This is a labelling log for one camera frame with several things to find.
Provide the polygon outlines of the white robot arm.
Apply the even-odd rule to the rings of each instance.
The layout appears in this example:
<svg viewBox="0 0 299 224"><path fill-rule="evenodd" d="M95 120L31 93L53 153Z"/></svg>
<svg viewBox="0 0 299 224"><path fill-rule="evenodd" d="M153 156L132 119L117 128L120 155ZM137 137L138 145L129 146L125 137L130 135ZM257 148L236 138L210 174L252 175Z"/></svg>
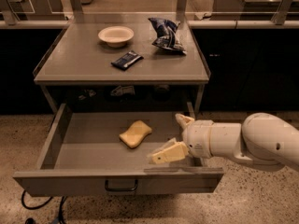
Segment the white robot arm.
<svg viewBox="0 0 299 224"><path fill-rule="evenodd" d="M267 172L285 166L299 171L299 131L267 113L254 113L242 123L224 123L176 115L182 140L174 138L148 155L152 164L181 161L191 155L223 157Z"/></svg>

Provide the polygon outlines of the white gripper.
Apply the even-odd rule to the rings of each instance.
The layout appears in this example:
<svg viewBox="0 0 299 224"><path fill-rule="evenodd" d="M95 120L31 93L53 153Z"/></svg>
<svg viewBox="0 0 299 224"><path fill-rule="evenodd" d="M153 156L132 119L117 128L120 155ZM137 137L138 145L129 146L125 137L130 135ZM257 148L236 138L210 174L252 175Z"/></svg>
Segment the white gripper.
<svg viewBox="0 0 299 224"><path fill-rule="evenodd" d="M182 114L176 114L175 118L178 125L184 130L183 142L179 142L176 138L168 140L147 156L148 162L163 164L181 161L189 155L189 151L195 158L211 158L209 142L214 122L212 120L194 121L194 118Z"/></svg>

